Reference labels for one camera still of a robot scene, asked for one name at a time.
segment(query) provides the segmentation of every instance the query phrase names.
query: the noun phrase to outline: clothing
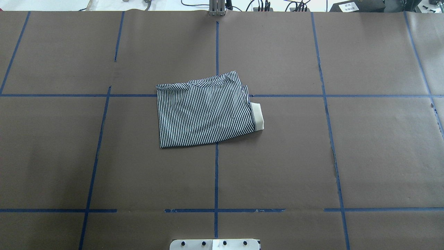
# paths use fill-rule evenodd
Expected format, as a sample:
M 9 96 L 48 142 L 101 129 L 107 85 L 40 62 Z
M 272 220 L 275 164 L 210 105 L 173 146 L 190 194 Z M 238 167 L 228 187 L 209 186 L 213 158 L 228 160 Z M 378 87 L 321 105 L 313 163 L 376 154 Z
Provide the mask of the clothing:
M 250 103 L 235 71 L 156 89 L 161 148 L 215 143 L 263 129 L 260 104 Z

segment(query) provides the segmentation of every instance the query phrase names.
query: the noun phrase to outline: blue tape line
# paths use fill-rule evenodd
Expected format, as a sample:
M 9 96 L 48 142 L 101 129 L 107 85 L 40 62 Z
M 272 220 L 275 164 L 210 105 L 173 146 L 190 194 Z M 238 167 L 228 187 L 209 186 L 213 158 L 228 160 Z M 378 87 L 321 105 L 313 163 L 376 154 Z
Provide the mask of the blue tape line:
M 325 95 L 327 98 L 443 98 L 444 95 Z M 107 94 L 0 94 L 0 97 L 107 97 Z M 157 97 L 157 94 L 111 94 L 110 97 Z M 257 94 L 249 97 L 324 97 L 324 95 L 312 94 Z
M 214 238 L 218 238 L 218 210 L 219 210 L 219 143 L 216 142 L 216 161 L 214 163 Z
M 94 166 L 92 168 L 91 183 L 89 185 L 89 192 L 88 192 L 88 200 L 87 200 L 87 203 L 86 203 L 85 217 L 83 218 L 83 226 L 82 226 L 82 234 L 80 236 L 79 250 L 82 249 L 82 247 L 83 247 L 83 240 L 85 238 L 85 231 L 86 231 L 86 225 L 87 225 L 87 221 L 88 221 L 89 207 L 91 205 L 91 197 L 92 197 L 92 190 L 93 190 L 93 187 L 94 187 L 95 173 L 97 171 L 97 163 L 99 162 L 99 152 L 100 152 L 100 146 L 102 144 L 103 127 L 105 125 L 105 119 L 107 118 L 107 111 L 108 111 L 108 103 L 109 103 L 109 100 L 110 100 L 110 93 L 111 93 L 111 86 L 108 88 L 107 100 L 105 101 L 105 108 L 103 109 L 102 124 L 100 126 L 100 133 L 99 133 L 99 142 L 97 143 L 97 150 L 95 152 L 95 158 L 94 158 Z
M 310 14 L 311 14 L 312 27 L 313 27 L 314 44 L 316 47 L 317 65 L 319 68 L 319 77 L 321 78 L 321 83 L 322 83 L 322 94 L 323 94 L 323 99 L 324 99 L 325 115 L 327 117 L 327 126 L 329 128 L 330 145 L 331 145 L 331 148 L 333 151 L 334 168 L 336 171 L 336 186 L 337 186 L 337 193 L 339 196 L 339 205 L 341 206 L 342 227 L 344 229 L 345 246 L 346 246 L 347 250 L 350 250 L 349 233 L 347 230 L 347 221 L 345 219 L 344 201 L 342 199 L 342 191 L 341 191 L 341 181 L 339 179 L 339 170 L 337 167 L 336 150 L 334 148 L 333 132 L 332 132 L 332 128 L 331 128 L 330 114 L 329 114 L 329 108 L 328 108 L 327 97 L 326 97 L 326 92 L 325 92 L 324 74 L 322 73 L 322 68 L 321 68 L 321 57 L 319 55 L 319 46 L 317 43 L 316 26 L 314 23 L 313 12 L 311 12 Z
M 157 97 L 157 94 L 112 94 L 110 97 Z
M 122 11 L 122 17 L 120 18 L 119 34 L 117 36 L 117 43 L 115 44 L 114 62 L 117 62 L 117 52 L 119 51 L 120 36 L 122 35 L 122 26 L 123 26 L 123 18 L 124 17 L 125 17 L 125 12 Z
M 436 110 L 436 105 L 433 100 L 432 93 L 430 92 L 428 81 L 427 81 L 427 78 L 425 77 L 424 69 L 422 67 L 421 60 L 419 59 L 418 52 L 416 50 L 415 42 L 413 41 L 412 32 L 410 30 L 410 24 L 408 23 L 407 12 L 405 12 L 405 11 L 404 11 L 404 19 L 405 19 L 405 24 L 407 25 L 408 36 L 410 38 L 410 42 L 412 43 L 413 52 L 415 53 L 415 57 L 416 57 L 416 60 L 418 61 L 419 68 L 421 69 L 421 75 L 422 75 L 422 78 L 424 79 L 425 88 L 427 89 L 427 93 L 428 93 L 428 95 L 430 97 L 430 101 L 433 105 L 433 112 L 435 114 L 436 121 L 438 122 L 438 126 L 440 128 L 441 137 L 444 139 L 444 130 L 443 130 L 442 122 L 441 122 L 440 116 L 438 115 L 438 111 Z
M 106 97 L 106 94 L 1 94 L 1 97 Z
M 305 95 L 305 94 L 299 94 L 299 95 L 250 95 L 250 97 L 324 97 L 323 95 Z
M 340 212 L 339 208 L 325 208 L 324 212 Z M 383 207 L 383 208 L 345 208 L 346 212 L 396 212 L 396 211 L 444 211 L 444 207 Z
M 0 213 L 85 213 L 86 209 L 0 209 Z M 117 213 L 117 209 L 93 209 L 90 213 Z
M 220 213 L 282 213 L 285 211 L 285 208 L 252 208 L 252 209 L 228 209 L 228 208 L 220 208 Z
M 200 208 L 196 208 L 196 209 L 165 209 L 164 210 L 165 213 L 213 213 L 214 209 L 209 208 L 209 209 L 200 209 Z
M 0 209 L 0 213 L 84 213 L 85 209 Z
M 219 75 L 219 22 L 216 21 L 216 75 Z
M 428 95 L 326 95 L 326 97 L 429 98 Z
M 107 97 L 107 94 L 1 94 L 0 97 Z M 157 94 L 111 94 L 110 97 L 157 97 Z
M 20 42 L 22 40 L 23 33 L 25 32 L 26 25 L 28 24 L 28 20 L 29 20 L 30 14 L 31 14 L 31 12 L 28 11 L 28 14 L 26 15 L 25 23 L 23 24 L 23 27 L 22 27 L 22 31 L 20 32 L 19 39 L 17 40 L 16 47 L 14 48 L 14 52 L 12 53 L 11 60 L 9 61 L 8 68 L 6 69 L 6 73 L 4 75 L 3 82 L 2 82 L 1 87 L 0 87 L 0 94 L 3 92 L 4 86 L 6 84 L 6 80 L 8 79 L 9 71 L 11 70 L 11 66 L 12 66 L 12 63 L 14 62 L 14 58 L 16 57 L 16 53 L 17 53 L 17 50 L 19 48 Z
M 164 212 L 169 213 L 214 213 L 214 209 L 165 209 Z M 218 213 L 282 213 L 285 208 L 219 208 Z
M 89 213 L 117 213 L 117 209 L 89 209 Z

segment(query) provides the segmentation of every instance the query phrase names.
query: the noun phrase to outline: white bracket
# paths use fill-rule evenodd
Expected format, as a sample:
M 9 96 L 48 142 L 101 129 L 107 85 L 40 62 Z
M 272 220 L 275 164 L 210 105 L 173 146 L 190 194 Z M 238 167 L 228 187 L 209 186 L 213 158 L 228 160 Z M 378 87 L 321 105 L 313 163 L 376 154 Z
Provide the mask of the white bracket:
M 170 250 L 260 250 L 260 242 L 255 239 L 173 240 Z

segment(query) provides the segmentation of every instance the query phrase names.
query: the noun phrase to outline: black cable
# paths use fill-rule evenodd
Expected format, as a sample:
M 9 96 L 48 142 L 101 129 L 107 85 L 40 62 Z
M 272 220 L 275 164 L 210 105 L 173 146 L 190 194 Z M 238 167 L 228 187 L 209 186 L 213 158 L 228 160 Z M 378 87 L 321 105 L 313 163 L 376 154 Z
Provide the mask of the black cable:
M 209 4 L 184 4 L 182 0 L 180 2 L 185 6 L 209 6 Z
M 248 11 L 248 8 L 250 7 L 250 5 L 251 5 L 254 1 L 255 1 L 255 0 L 252 0 L 252 1 L 248 4 L 247 9 L 246 9 L 245 11 Z
M 288 7 L 290 6 L 290 4 L 292 4 L 292 3 L 295 3 L 296 4 L 296 7 L 297 7 L 297 4 L 298 4 L 298 2 L 295 2 L 295 1 L 291 1 L 288 5 L 287 5 L 287 7 L 285 8 L 285 12 L 287 12 L 287 10 L 288 10 Z
M 297 7 L 297 11 L 300 12 L 302 5 L 304 4 L 304 1 L 301 0 L 301 3 L 299 4 L 299 6 Z
M 232 6 L 233 8 L 236 8 L 236 9 L 238 9 L 238 10 L 240 10 L 240 11 L 242 11 L 241 9 L 239 9 L 238 7 L 236 7 L 236 6 Z
M 412 0 L 412 5 L 410 6 L 410 10 L 409 10 L 410 12 L 413 12 L 412 9 L 413 9 L 413 3 L 414 2 L 415 2 L 415 0 Z

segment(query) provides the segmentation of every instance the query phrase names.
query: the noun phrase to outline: white sticker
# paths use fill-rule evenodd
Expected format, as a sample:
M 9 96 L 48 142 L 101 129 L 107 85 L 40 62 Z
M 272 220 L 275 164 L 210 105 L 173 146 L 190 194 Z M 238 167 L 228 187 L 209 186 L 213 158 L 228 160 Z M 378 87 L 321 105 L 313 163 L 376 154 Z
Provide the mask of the white sticker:
M 342 12 L 353 12 L 359 10 L 355 2 L 340 4 L 339 8 L 341 8 Z

